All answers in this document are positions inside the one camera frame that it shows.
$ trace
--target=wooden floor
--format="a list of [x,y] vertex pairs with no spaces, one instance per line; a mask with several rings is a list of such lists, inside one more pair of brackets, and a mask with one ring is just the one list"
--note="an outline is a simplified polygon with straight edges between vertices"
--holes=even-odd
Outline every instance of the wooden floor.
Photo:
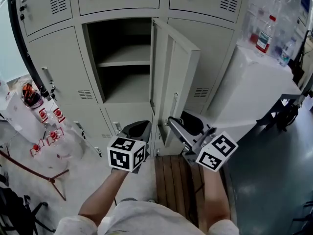
[[207,233],[204,217],[203,169],[182,156],[155,157],[157,201]]

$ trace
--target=white box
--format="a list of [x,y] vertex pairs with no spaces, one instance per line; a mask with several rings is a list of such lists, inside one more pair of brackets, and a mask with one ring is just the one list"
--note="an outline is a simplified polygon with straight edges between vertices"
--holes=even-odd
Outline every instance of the white box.
[[213,126],[259,120],[293,83],[289,67],[237,46],[205,116]]
[[238,144],[226,132],[223,132],[201,149],[196,162],[216,172],[237,148]]
[[108,145],[109,166],[133,171],[145,161],[146,142],[113,136]]
[[31,143],[38,143],[43,138],[44,126],[33,115],[33,111],[24,105],[16,92],[12,92],[6,102],[0,105],[0,113]]

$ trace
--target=plastic bag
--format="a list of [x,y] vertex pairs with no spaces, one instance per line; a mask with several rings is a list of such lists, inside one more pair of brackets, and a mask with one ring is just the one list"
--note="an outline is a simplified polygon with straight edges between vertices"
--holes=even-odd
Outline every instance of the plastic bag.
[[284,44],[293,36],[300,2],[301,0],[249,0],[238,44],[255,48],[254,41],[250,42],[251,35],[257,31],[257,28],[262,29],[268,22],[269,16],[273,15],[276,18],[275,33],[268,54],[277,57]]

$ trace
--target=metal stand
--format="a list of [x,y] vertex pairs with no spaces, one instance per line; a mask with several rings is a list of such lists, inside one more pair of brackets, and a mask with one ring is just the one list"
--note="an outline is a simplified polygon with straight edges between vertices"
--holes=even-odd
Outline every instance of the metal stand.
[[32,169],[29,169],[28,167],[22,165],[21,163],[17,162],[16,160],[14,160],[13,158],[11,158],[10,156],[8,156],[7,154],[5,154],[2,150],[0,150],[0,155],[2,155],[3,157],[5,157],[7,160],[9,160],[10,162],[12,162],[13,164],[17,165],[18,167],[24,169],[25,171],[28,171],[29,173],[37,176],[37,177],[40,177],[42,179],[45,179],[47,180],[48,182],[50,182],[52,184],[52,186],[55,188],[55,190],[58,192],[58,194],[63,198],[64,201],[66,201],[67,199],[60,193],[60,191],[56,188],[56,186],[54,185],[55,183],[55,179],[60,177],[61,175],[63,175],[64,173],[67,173],[69,172],[69,170],[65,170],[61,173],[59,173],[58,175],[55,175],[54,177],[52,178],[49,178],[49,177],[46,177],[44,175],[41,175],[35,171],[33,171]]

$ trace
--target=red and white packaging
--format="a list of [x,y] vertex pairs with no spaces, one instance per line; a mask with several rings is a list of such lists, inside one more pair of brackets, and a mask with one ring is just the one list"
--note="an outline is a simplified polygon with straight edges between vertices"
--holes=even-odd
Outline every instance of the red and white packaging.
[[47,144],[55,148],[61,158],[68,161],[80,160],[83,156],[83,150],[80,143],[77,142],[74,133],[65,132],[60,127],[56,131],[50,132],[46,139]]
[[53,111],[55,117],[57,118],[57,121],[58,123],[61,123],[65,120],[65,116],[63,115],[63,113],[60,111],[59,108],[56,108],[54,111]]
[[58,171],[64,171],[68,164],[67,160],[62,159],[62,157],[60,157],[56,151],[52,150],[42,139],[30,149],[30,154],[41,165]]
[[56,129],[57,128],[57,124],[55,122],[55,120],[53,119],[53,116],[51,113],[48,113],[45,108],[42,108],[39,111],[39,115],[41,118],[41,123],[43,125],[48,125],[51,129]]

